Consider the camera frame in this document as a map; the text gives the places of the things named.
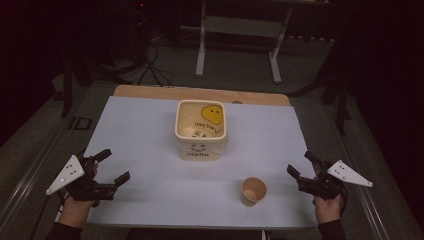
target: white plastic container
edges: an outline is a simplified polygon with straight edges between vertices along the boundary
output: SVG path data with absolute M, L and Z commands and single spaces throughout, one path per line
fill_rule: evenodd
M 182 159 L 218 159 L 228 142 L 224 105 L 216 101 L 180 101 L 175 120 L 175 135 Z

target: table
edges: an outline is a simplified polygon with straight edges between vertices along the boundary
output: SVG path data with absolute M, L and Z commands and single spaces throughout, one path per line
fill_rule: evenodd
M 220 159 L 179 159 L 173 136 L 177 99 L 225 104 L 230 142 Z M 231 104 L 234 101 L 244 104 Z M 251 125 L 258 121 L 264 124 Z M 240 137 L 244 129 L 251 131 Z M 299 192 L 286 172 L 290 163 L 303 176 L 313 176 L 312 166 L 303 158 L 306 145 L 297 117 L 284 95 L 119 86 L 85 155 L 104 148 L 110 148 L 112 156 L 101 162 L 96 180 L 107 183 L 127 170 L 131 179 L 113 201 L 103 201 L 91 211 L 88 223 L 265 230 L 316 227 L 311 196 Z M 251 176 L 263 179 L 268 193 L 247 207 L 240 200 L 241 184 Z

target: paper cup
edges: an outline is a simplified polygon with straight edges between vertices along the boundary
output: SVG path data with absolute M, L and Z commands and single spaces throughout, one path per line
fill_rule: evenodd
M 243 182 L 242 196 L 244 203 L 256 204 L 262 200 L 266 195 L 265 183 L 256 177 L 250 177 Z

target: sleeve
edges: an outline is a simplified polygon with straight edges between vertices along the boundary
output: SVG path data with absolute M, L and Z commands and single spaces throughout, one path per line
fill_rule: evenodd
M 70 227 L 55 222 L 46 240 L 81 240 L 81 228 Z
M 346 240 L 346 235 L 339 220 L 327 222 L 318 225 L 323 240 Z

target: table leg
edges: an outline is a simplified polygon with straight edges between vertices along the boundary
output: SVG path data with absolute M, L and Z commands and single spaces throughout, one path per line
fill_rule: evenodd
M 197 56 L 196 77 L 203 76 L 203 68 L 205 66 L 205 18 L 206 18 L 206 0 L 202 2 L 202 19 L 200 22 L 200 47 Z
M 280 70 L 278 69 L 278 62 L 277 62 L 277 56 L 278 52 L 280 51 L 281 44 L 283 43 L 284 34 L 286 33 L 287 26 L 289 24 L 290 16 L 293 9 L 289 8 L 286 12 L 286 16 L 284 18 L 284 22 L 281 25 L 280 31 L 278 33 L 277 37 L 277 44 L 274 48 L 274 51 L 269 53 L 269 61 L 271 64 L 271 70 L 272 70 L 272 77 L 274 79 L 274 83 L 281 84 L 281 76 L 280 76 Z

